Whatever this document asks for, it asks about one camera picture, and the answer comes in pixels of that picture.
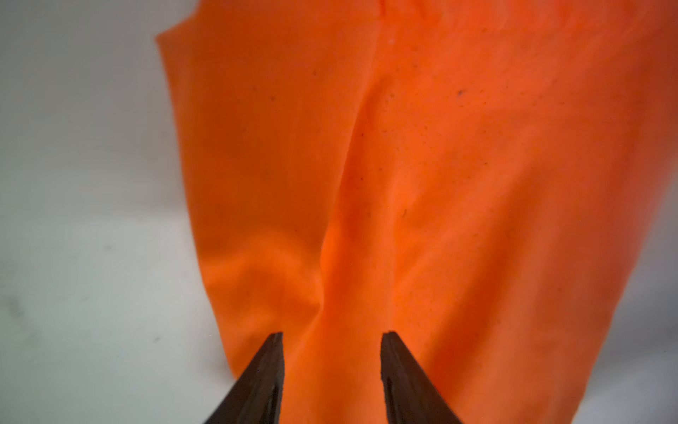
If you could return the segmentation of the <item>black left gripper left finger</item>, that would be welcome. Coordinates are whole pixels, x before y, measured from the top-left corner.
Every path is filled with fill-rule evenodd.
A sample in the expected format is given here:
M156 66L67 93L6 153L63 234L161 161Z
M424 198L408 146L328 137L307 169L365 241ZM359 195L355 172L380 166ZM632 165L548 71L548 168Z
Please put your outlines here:
M278 424L284 389L284 334L270 334L205 424Z

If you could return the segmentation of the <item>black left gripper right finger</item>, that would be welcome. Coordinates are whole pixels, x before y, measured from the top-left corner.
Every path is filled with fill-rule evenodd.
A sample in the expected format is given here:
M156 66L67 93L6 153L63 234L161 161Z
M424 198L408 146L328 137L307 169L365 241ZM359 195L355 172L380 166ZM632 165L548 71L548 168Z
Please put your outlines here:
M462 424L399 335L381 338L381 381L390 424Z

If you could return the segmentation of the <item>orange cloth garment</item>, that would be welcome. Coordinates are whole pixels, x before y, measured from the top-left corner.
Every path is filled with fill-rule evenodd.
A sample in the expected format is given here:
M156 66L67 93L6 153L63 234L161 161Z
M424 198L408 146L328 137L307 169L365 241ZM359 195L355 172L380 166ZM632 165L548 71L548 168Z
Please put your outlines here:
M284 423L569 423L677 163L674 1L202 1L157 38L202 280Z

